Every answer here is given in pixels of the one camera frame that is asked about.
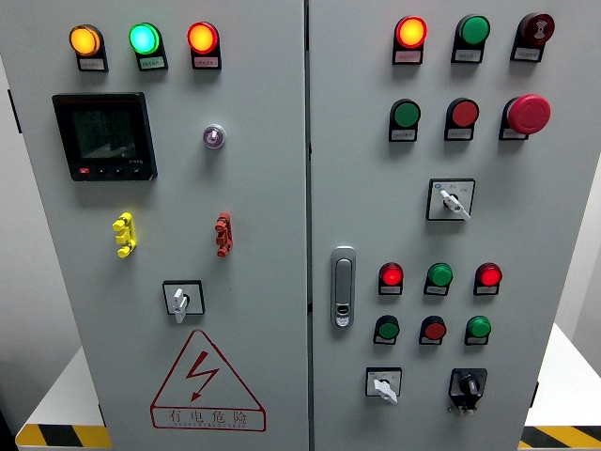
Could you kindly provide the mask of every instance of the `green indicator light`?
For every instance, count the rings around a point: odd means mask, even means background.
[[[453,280],[453,271],[446,263],[438,263],[428,271],[428,279],[437,287],[445,287]]]
[[[381,336],[385,340],[392,340],[393,338],[395,338],[398,335],[399,328],[396,324],[387,322],[387,323],[379,326],[378,333],[379,333],[379,336]]]
[[[150,23],[139,23],[130,30],[130,44],[138,54],[153,54],[160,43],[159,30]]]
[[[461,38],[470,45],[481,44],[488,38],[490,23],[483,16],[470,16],[465,18],[460,27]]]
[[[476,338],[484,338],[490,334],[492,326],[487,317],[475,317],[468,323],[468,332]]]
[[[401,127],[411,127],[419,119],[420,109],[413,102],[401,103],[394,111],[394,121]]]

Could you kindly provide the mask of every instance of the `yellow indicator light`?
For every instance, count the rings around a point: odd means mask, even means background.
[[[92,56],[102,44],[100,31],[92,25],[77,25],[69,34],[71,47],[79,56]]]
[[[398,43],[408,49],[420,47],[428,33],[424,19],[417,16],[409,16],[396,26],[396,39]]]
[[[198,54],[209,54],[219,42],[217,30],[207,22],[195,23],[188,30],[190,48]]]

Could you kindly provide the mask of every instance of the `high voltage warning triangle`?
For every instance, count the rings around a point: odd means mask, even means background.
[[[195,330],[150,406],[152,425],[265,432],[265,409],[203,331]]]

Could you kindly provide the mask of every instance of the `emergency stop button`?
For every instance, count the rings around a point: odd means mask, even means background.
[[[501,120],[500,140],[525,140],[540,132],[551,118],[551,105],[538,94],[511,99],[505,105]]]

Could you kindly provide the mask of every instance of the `gray metal panel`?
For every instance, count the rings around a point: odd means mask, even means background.
[[[9,83],[115,450],[306,449],[303,2],[7,1],[1,16]],[[191,68],[186,32],[203,20],[220,32],[221,73]],[[128,32],[144,21],[162,32],[168,71],[136,67]],[[108,73],[77,70],[68,36],[80,23],[104,35]],[[158,179],[71,181],[51,96],[123,91],[146,94]],[[216,151],[202,146],[212,123],[227,132]],[[121,260],[111,224],[124,210],[138,247]],[[224,210],[234,248],[219,259]],[[201,279],[205,316],[167,316],[168,279]],[[196,328],[265,408],[265,433],[152,427],[150,404]]]
[[[517,25],[546,12],[556,22],[542,63],[510,63]],[[313,299],[316,450],[516,449],[599,155],[601,70],[597,2],[313,0],[310,10]],[[451,65],[456,24],[491,22],[484,62]],[[420,67],[391,65],[404,16],[429,28]],[[515,96],[549,99],[547,127],[526,142],[499,142],[501,111]],[[443,141],[449,103],[480,105],[474,140]],[[402,98],[422,109],[418,141],[388,142],[389,113]],[[428,181],[474,178],[472,219],[427,223]],[[354,324],[330,322],[330,254],[357,250]],[[378,270],[403,266],[400,298],[378,297]],[[425,297],[430,265],[455,272],[448,297]],[[482,263],[501,266],[496,297],[472,296]],[[372,344],[379,316],[395,315],[395,346]],[[444,318],[440,347],[418,345],[422,320]],[[486,315],[485,347],[465,347],[466,322]],[[368,366],[401,366],[397,406],[364,395]],[[447,412],[454,367],[488,371],[474,417]]]

